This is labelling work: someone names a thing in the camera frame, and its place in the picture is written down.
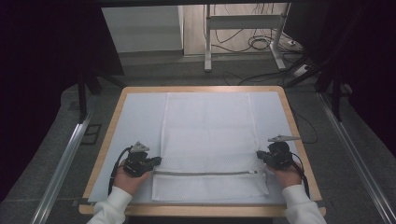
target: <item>zipper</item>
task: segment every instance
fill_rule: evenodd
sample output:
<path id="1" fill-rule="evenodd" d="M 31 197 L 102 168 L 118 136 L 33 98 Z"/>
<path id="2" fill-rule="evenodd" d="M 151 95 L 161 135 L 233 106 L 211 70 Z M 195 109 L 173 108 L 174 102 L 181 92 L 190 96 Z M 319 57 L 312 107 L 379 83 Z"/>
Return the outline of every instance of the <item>zipper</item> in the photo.
<path id="1" fill-rule="evenodd" d="M 257 174 L 257 171 L 241 171 L 241 172 L 204 172 L 204 173 L 181 173 L 181 172 L 167 172 L 167 171 L 155 171 L 155 175 L 174 175 L 174 176 L 197 176 L 197 175 L 249 175 Z"/>

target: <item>white towel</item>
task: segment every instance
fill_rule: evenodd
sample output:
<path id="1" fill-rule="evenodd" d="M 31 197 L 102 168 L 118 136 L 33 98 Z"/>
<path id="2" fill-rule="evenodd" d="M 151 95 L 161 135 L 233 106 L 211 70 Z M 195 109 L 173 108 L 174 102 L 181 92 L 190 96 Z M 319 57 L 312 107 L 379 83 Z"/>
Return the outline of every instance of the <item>white towel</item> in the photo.
<path id="1" fill-rule="evenodd" d="M 152 200 L 202 201 L 268 193 L 249 94 L 168 93 Z"/>

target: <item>cable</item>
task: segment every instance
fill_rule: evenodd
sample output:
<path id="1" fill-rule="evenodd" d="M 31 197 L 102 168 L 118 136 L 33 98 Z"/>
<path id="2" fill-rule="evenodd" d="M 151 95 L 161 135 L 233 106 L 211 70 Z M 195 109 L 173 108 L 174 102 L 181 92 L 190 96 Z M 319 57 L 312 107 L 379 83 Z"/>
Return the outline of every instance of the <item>cable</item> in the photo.
<path id="1" fill-rule="evenodd" d="M 256 50 L 263 51 L 265 49 L 268 49 L 270 47 L 270 44 L 269 44 L 268 40 L 265 38 L 266 36 L 264 36 L 264 35 L 256 35 L 256 31 L 257 31 L 257 29 L 254 30 L 253 35 L 248 39 L 248 41 L 247 41 L 248 45 L 251 46 L 252 48 L 256 49 Z M 255 47 L 254 44 L 257 43 L 257 42 L 263 42 L 266 45 L 265 45 L 265 47 L 262 47 L 262 48 Z"/>
<path id="2" fill-rule="evenodd" d="M 304 174 L 304 170 L 302 168 L 300 168 L 300 166 L 297 165 L 297 163 L 295 161 L 292 163 L 292 166 L 294 167 L 294 169 L 296 169 L 297 173 L 299 173 L 301 179 L 304 182 L 304 188 L 305 188 L 306 196 L 308 196 L 308 198 L 311 198 L 310 194 L 309 194 L 308 179 L 306 178 L 306 175 Z"/>
<path id="3" fill-rule="evenodd" d="M 285 73 L 285 76 L 282 78 L 282 84 L 280 85 L 282 88 L 285 88 L 285 79 L 286 76 L 293 72 L 299 65 L 302 65 L 308 59 L 307 55 L 303 55 L 296 63 L 294 63 L 289 69 L 288 72 Z"/>
<path id="4" fill-rule="evenodd" d="M 285 57 L 285 55 L 290 55 L 290 54 L 295 55 L 295 54 L 303 54 L 303 53 L 302 53 L 302 52 L 285 52 L 285 53 L 282 54 L 282 59 L 283 59 L 284 61 L 288 62 L 288 63 L 296 63 L 298 60 L 295 61 L 295 62 L 292 62 L 291 60 L 289 60 L 289 59 L 287 59 L 287 58 Z"/>
<path id="5" fill-rule="evenodd" d="M 219 46 L 219 45 L 212 45 L 212 47 L 216 47 L 216 48 L 220 48 L 220 49 L 225 49 L 225 50 L 227 50 L 227 51 L 234 52 L 234 53 L 240 53 L 240 52 L 247 51 L 248 49 L 251 49 L 251 46 L 249 46 L 247 49 L 241 49 L 241 50 L 226 49 L 226 48 L 224 48 L 224 47 L 222 47 L 222 46 Z"/>
<path id="6" fill-rule="evenodd" d="M 227 11 L 228 15 L 231 14 L 231 13 L 228 11 L 228 9 L 227 9 L 227 4 L 224 5 L 224 9 Z"/>
<path id="7" fill-rule="evenodd" d="M 205 5 L 203 5 L 203 7 L 204 7 L 204 10 L 203 10 L 203 21 L 202 21 L 202 25 L 203 25 L 203 31 L 204 31 L 204 37 L 205 37 L 205 39 L 206 39 L 206 33 L 205 33 L 205 18 L 206 18 L 206 15 L 205 15 Z"/>
<path id="8" fill-rule="evenodd" d="M 301 114 L 297 113 L 297 111 L 295 111 L 291 106 L 290 106 L 290 109 L 291 109 L 291 113 L 293 113 L 293 116 L 296 115 L 296 116 L 302 118 L 303 120 L 305 120 L 305 121 L 309 124 L 309 126 L 312 128 L 312 130 L 314 131 L 314 133 L 315 133 L 315 138 L 314 138 L 313 141 L 310 141 L 310 142 L 305 142 L 305 141 L 303 141 L 303 143 L 304 143 L 304 144 L 315 144 L 315 143 L 318 141 L 318 131 L 315 129 L 314 125 L 313 125 L 308 119 L 306 119 L 305 117 L 303 117 Z M 294 119 L 296 120 L 297 128 L 300 129 L 300 128 L 299 128 L 298 119 L 297 119 L 296 116 L 294 116 Z"/>
<path id="9" fill-rule="evenodd" d="M 236 74 L 234 74 L 234 73 L 232 73 L 232 72 L 227 72 L 227 71 L 225 71 L 225 72 L 222 73 L 222 77 L 223 77 L 224 82 L 227 83 L 227 85 L 229 85 L 229 86 L 231 86 L 231 85 L 230 85 L 230 83 L 227 81 L 227 79 L 225 78 L 225 74 L 230 74 L 230 75 L 232 75 L 232 76 L 234 76 L 234 77 L 237 77 L 237 78 L 241 79 L 242 81 L 240 81 L 240 82 L 237 84 L 237 86 L 240 86 L 240 84 L 243 83 L 243 82 L 245 82 L 245 81 L 249 81 L 249 82 L 263 82 L 263 81 L 266 81 L 266 80 L 269 80 L 269 79 L 272 79 L 272 78 L 277 78 L 277 77 L 267 77 L 267 78 L 261 79 L 261 80 L 246 80 L 246 78 L 242 78 L 242 77 L 240 77 L 240 76 L 238 76 L 238 75 L 236 75 Z M 261 74 L 261 75 L 258 75 L 258 76 L 255 76 L 255 77 L 249 77 L 249 78 L 256 78 L 256 77 L 263 77 L 263 76 L 271 76 L 271 75 L 279 75 L 279 73 Z"/>
<path id="10" fill-rule="evenodd" d="M 214 15 L 216 15 L 216 6 L 217 6 L 217 5 L 214 5 L 214 8 L 213 8 L 213 14 L 214 14 Z M 224 5 L 224 8 L 225 8 L 225 10 L 227 11 L 227 13 L 230 15 L 230 12 L 227 10 L 226 5 Z M 223 43 L 225 43 L 225 42 L 231 40 L 234 36 L 238 35 L 238 34 L 241 33 L 243 30 L 244 30 L 244 29 L 240 29 L 238 32 L 236 32 L 235 34 L 233 34 L 231 37 L 229 37 L 229 38 L 227 38 L 226 40 L 223 40 L 223 41 L 219 40 L 218 30 L 215 30 L 216 39 L 219 41 L 220 44 L 223 44 Z"/>
<path id="11" fill-rule="evenodd" d="M 292 153 L 292 152 L 291 152 L 291 155 L 293 155 L 293 156 L 297 157 L 297 159 L 299 160 L 299 162 L 300 162 L 300 164 L 301 164 L 301 169 L 302 169 L 302 170 L 303 170 L 303 172 L 304 172 L 304 166 L 303 166 L 303 162 L 301 161 L 300 157 L 299 157 L 299 156 L 297 156 L 297 154 L 294 154 L 294 153 Z"/>
<path id="12" fill-rule="evenodd" d="M 288 69 L 285 70 L 285 71 L 276 72 L 276 73 L 260 74 L 260 75 L 256 75 L 256 76 L 253 76 L 253 77 L 244 78 L 244 79 L 242 79 L 242 80 L 238 83 L 238 86 L 242 85 L 242 83 L 244 83 L 244 82 L 246 82 L 246 81 L 250 81 L 250 82 L 262 82 L 262 81 L 265 81 L 265 80 L 268 80 L 268 79 L 271 79 L 271 78 L 276 78 L 276 77 L 268 77 L 268 78 L 263 79 L 263 80 L 260 80 L 260 81 L 251 80 L 251 79 L 254 79 L 254 78 L 258 78 L 258 77 L 263 77 L 263 76 L 268 76 L 268 75 L 279 75 L 279 76 L 277 76 L 277 77 L 281 77 L 282 75 L 284 75 L 284 78 L 283 78 L 283 85 L 279 85 L 279 86 L 281 86 L 281 87 L 284 87 L 284 86 L 285 86 L 285 85 L 284 85 L 284 79 L 285 79 L 286 75 L 287 75 L 290 71 L 293 71 L 298 65 L 301 65 L 306 59 L 307 59 L 307 56 L 303 56 L 302 58 L 300 58 L 296 63 L 294 63 L 290 68 L 288 68 Z"/>
<path id="13" fill-rule="evenodd" d="M 112 187 L 113 187 L 113 184 L 114 184 L 114 178 L 116 177 L 117 169 L 119 168 L 119 165 L 120 165 L 120 160 L 121 160 L 123 154 L 125 154 L 125 152 L 127 152 L 127 151 L 129 152 L 130 150 L 131 150 L 131 147 L 125 148 L 121 152 L 121 154 L 120 154 L 119 158 L 117 159 L 116 163 L 114 164 L 113 171 L 111 172 L 111 176 L 110 176 L 110 181 L 108 182 L 108 194 L 111 193 L 111 190 L 112 190 Z"/>

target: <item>black cable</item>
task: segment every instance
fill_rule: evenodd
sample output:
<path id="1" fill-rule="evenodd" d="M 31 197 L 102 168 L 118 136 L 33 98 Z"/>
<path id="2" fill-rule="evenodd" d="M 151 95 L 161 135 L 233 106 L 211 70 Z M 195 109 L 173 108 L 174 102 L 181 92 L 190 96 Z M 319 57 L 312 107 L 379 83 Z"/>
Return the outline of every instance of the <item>black cable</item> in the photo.
<path id="1" fill-rule="evenodd" d="M 295 62 L 293 62 L 293 61 L 291 61 L 290 59 L 287 59 L 287 58 L 285 57 L 286 55 L 296 55 L 296 54 L 301 55 L 301 54 L 303 54 L 303 53 L 302 53 L 302 52 L 285 52 L 285 53 L 282 54 L 282 59 L 285 60 L 285 61 L 288 62 L 288 63 L 296 63 L 296 62 L 298 62 L 298 60 L 295 61 Z"/>
<path id="2" fill-rule="evenodd" d="M 270 9 L 270 3 L 267 3 L 267 10 L 265 11 L 265 14 L 268 15 L 268 10 Z"/>
<path id="3" fill-rule="evenodd" d="M 268 74 L 260 74 L 260 75 L 256 75 L 256 76 L 253 76 L 253 77 L 244 78 L 238 83 L 238 86 L 240 86 L 242 83 L 244 83 L 246 81 L 253 81 L 253 80 L 251 80 L 253 78 L 263 77 L 263 76 L 267 76 L 267 75 L 280 75 L 279 77 L 281 77 L 281 75 L 284 75 L 284 78 L 285 78 L 287 73 L 289 73 L 290 71 L 293 71 L 298 65 L 301 65 L 306 60 L 306 58 L 307 58 L 307 56 L 303 56 L 302 58 L 300 58 L 296 63 L 294 63 L 290 68 L 288 68 L 285 71 L 276 72 L 276 73 L 268 73 Z"/>
<path id="4" fill-rule="evenodd" d="M 224 5 L 224 9 L 227 11 L 228 15 L 231 14 L 231 13 L 228 11 L 228 9 L 227 9 L 227 5 Z"/>
<path id="5" fill-rule="evenodd" d="M 234 53 L 240 53 L 240 52 L 247 51 L 248 49 L 251 49 L 251 46 L 249 46 L 247 49 L 241 49 L 241 50 L 226 49 L 226 48 L 224 48 L 224 47 L 222 47 L 222 46 L 219 46 L 219 45 L 212 45 L 212 47 L 216 47 L 216 48 L 220 48 L 220 49 L 225 49 L 225 50 L 227 50 L 227 51 L 234 52 Z"/>
<path id="6" fill-rule="evenodd" d="M 272 78 L 277 78 L 277 77 L 267 77 L 267 78 L 264 78 L 264 79 L 261 79 L 261 80 L 246 80 L 245 78 L 239 77 L 237 74 L 234 74 L 234 73 L 232 73 L 232 72 L 227 72 L 227 71 L 225 71 L 225 72 L 223 72 L 222 77 L 223 77 L 224 82 L 227 83 L 227 85 L 229 85 L 229 86 L 231 86 L 231 85 L 230 85 L 230 83 L 227 81 L 227 79 L 225 78 L 225 76 L 224 76 L 225 74 L 230 74 L 230 75 L 232 75 L 232 76 L 234 76 L 234 77 L 237 77 L 237 78 L 241 79 L 242 81 L 240 81 L 240 82 L 237 84 L 237 86 L 240 86 L 240 84 L 243 83 L 243 82 L 245 82 L 245 81 L 249 81 L 249 82 L 264 82 L 264 81 L 269 80 L 269 79 L 272 79 Z M 254 78 L 256 78 L 256 77 L 263 77 L 263 76 L 271 76 L 271 75 L 279 75 L 279 73 L 261 74 L 261 75 L 255 76 Z"/>
<path id="7" fill-rule="evenodd" d="M 283 46 L 282 44 L 278 44 L 278 49 L 280 49 L 281 52 L 290 52 L 290 53 L 301 53 L 303 54 L 304 52 L 301 50 L 295 50 L 295 49 L 288 49 L 285 46 Z"/>
<path id="8" fill-rule="evenodd" d="M 302 118 L 303 120 L 305 120 L 309 124 L 309 126 L 312 128 L 314 133 L 315 133 L 315 139 L 313 141 L 310 141 L 310 142 L 303 141 L 303 143 L 304 144 L 315 144 L 318 141 L 318 131 L 315 129 L 314 125 L 308 119 L 303 117 L 301 114 L 297 113 L 297 111 L 295 111 L 292 107 L 290 107 L 290 109 L 291 109 L 291 113 L 293 114 L 293 116 L 296 115 L 296 116 Z M 297 119 L 296 116 L 294 116 L 294 119 L 296 120 L 297 128 L 300 129 L 299 128 L 299 122 L 298 122 L 298 119 Z"/>
<path id="9" fill-rule="evenodd" d="M 206 24 L 206 15 L 205 15 L 205 5 L 204 5 L 204 10 L 203 10 L 203 21 L 202 21 L 202 25 L 203 25 L 203 31 L 204 31 L 204 38 L 206 39 L 206 33 L 205 33 L 205 24 Z"/>
<path id="10" fill-rule="evenodd" d="M 265 3 L 262 4 L 262 12 L 259 14 L 262 14 L 264 12 L 264 8 L 265 8 Z"/>
<path id="11" fill-rule="evenodd" d="M 297 157 L 297 159 L 299 160 L 299 162 L 300 162 L 300 164 L 301 164 L 301 169 L 303 170 L 303 172 L 305 172 L 305 170 L 304 170 L 304 166 L 303 166 L 303 162 L 301 161 L 300 157 L 299 157 L 299 156 L 297 156 L 297 154 L 294 154 L 294 153 L 292 153 L 292 152 L 291 152 L 291 155 L 293 155 L 293 156 Z"/>
<path id="12" fill-rule="evenodd" d="M 231 39 L 233 39 L 236 35 L 238 35 L 239 33 L 241 33 L 244 29 L 240 29 L 238 32 L 236 32 L 234 35 L 232 35 L 231 37 L 229 37 L 226 40 L 219 40 L 219 36 L 218 36 L 218 30 L 215 30 L 215 34 L 216 34 L 216 39 L 219 41 L 220 44 L 223 44 Z"/>
<path id="13" fill-rule="evenodd" d="M 308 56 L 303 55 L 303 57 L 301 57 L 299 60 L 297 60 L 296 63 L 291 65 L 291 67 L 288 69 L 288 72 L 285 73 L 285 76 L 283 76 L 282 85 L 280 85 L 282 88 L 285 88 L 286 76 L 289 75 L 291 72 L 293 72 L 298 66 L 302 65 L 306 60 L 308 60 Z"/>
<path id="14" fill-rule="evenodd" d="M 306 196 L 308 196 L 308 198 L 311 198 L 311 196 L 309 194 L 308 179 L 306 178 L 306 175 L 304 174 L 304 170 L 302 170 L 302 168 L 300 168 L 300 166 L 297 165 L 297 163 L 295 161 L 291 165 L 294 167 L 294 169 L 296 169 L 297 173 L 300 175 L 301 179 L 304 182 Z"/>
<path id="15" fill-rule="evenodd" d="M 255 43 L 259 43 L 259 42 L 265 43 L 266 44 L 265 47 L 259 48 L 259 47 L 255 47 L 254 46 Z M 258 50 L 258 51 L 263 51 L 263 50 L 268 49 L 270 47 L 270 45 L 268 44 L 268 41 L 265 38 L 261 38 L 261 36 L 259 36 L 259 35 L 252 36 L 251 38 L 248 39 L 247 43 L 252 48 L 254 48 L 255 50 Z"/>
<path id="16" fill-rule="evenodd" d="M 114 164 L 113 171 L 111 172 L 111 176 L 110 176 L 110 181 L 108 182 L 108 191 L 107 191 L 108 194 L 111 193 L 111 190 L 113 188 L 114 178 L 116 177 L 117 169 L 119 168 L 119 165 L 120 165 L 120 160 L 121 160 L 123 154 L 125 154 L 125 152 L 127 152 L 127 151 L 129 152 L 130 150 L 131 150 L 131 147 L 125 148 L 121 152 L 121 154 L 120 154 L 119 158 L 117 159 L 116 163 Z"/>

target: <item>black curtain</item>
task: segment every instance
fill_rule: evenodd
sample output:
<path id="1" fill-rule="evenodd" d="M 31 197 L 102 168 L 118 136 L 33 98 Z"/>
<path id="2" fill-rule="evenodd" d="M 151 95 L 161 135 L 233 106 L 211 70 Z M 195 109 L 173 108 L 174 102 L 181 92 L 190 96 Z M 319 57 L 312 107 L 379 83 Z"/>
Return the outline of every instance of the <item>black curtain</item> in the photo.
<path id="1" fill-rule="evenodd" d="M 343 51 L 349 102 L 396 156 L 396 2 L 371 1 Z"/>
<path id="2" fill-rule="evenodd" d="M 62 92 L 93 69 L 123 75 L 101 8 L 0 3 L 1 201 L 55 120 Z"/>

